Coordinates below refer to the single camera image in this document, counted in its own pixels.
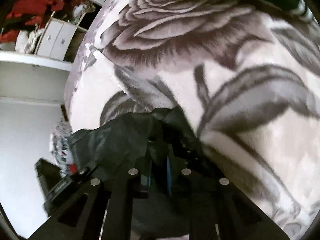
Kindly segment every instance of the white wall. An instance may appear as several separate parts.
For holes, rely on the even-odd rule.
[[[0,62],[0,202],[25,238],[47,219],[34,165],[41,157],[53,161],[49,135],[62,119],[60,103],[68,74]]]
[[[69,72],[43,66],[0,62],[0,97],[63,102]]]
[[[61,118],[59,106],[0,102],[0,202],[25,238],[47,219],[34,165],[41,157],[53,161],[49,135]]]

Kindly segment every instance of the blanket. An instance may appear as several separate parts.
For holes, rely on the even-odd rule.
[[[73,131],[179,105],[292,240],[320,209],[320,27],[260,0],[107,0],[65,88]]]

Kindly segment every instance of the rose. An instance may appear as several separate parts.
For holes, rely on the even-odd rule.
[[[135,69],[194,67],[206,59],[234,69],[241,45],[268,37],[259,12],[240,1],[130,0],[101,35],[103,54]]]

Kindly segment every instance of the silver bolt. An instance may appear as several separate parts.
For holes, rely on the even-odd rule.
[[[226,178],[221,178],[221,179],[219,179],[219,183],[221,185],[228,185],[229,184],[229,180],[226,179]]]
[[[100,182],[101,182],[100,179],[92,179],[92,180],[90,181],[90,183],[91,183],[92,186],[97,186],[97,185],[100,184]]]
[[[183,169],[183,170],[181,171],[181,173],[182,173],[183,175],[190,175],[190,174],[191,174],[191,170],[190,170],[190,169]]]
[[[136,174],[138,174],[138,170],[137,169],[130,169],[129,171],[128,171],[128,173],[130,174],[130,175],[136,175]]]
[[[82,171],[79,172],[80,175],[83,175],[86,172],[86,169],[83,169]]]

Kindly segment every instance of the black fabric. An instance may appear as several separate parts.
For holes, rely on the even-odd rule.
[[[101,168],[95,171],[95,176],[103,181],[112,180],[123,165],[135,167],[147,176],[141,160],[150,152],[153,159],[150,197],[133,201],[132,229],[155,238],[178,237],[189,232],[188,204],[167,193],[169,144],[175,155],[187,160],[193,170],[208,176],[218,172],[203,156],[200,142],[179,107],[124,114],[98,129],[77,131],[69,140],[78,169],[95,160]]]

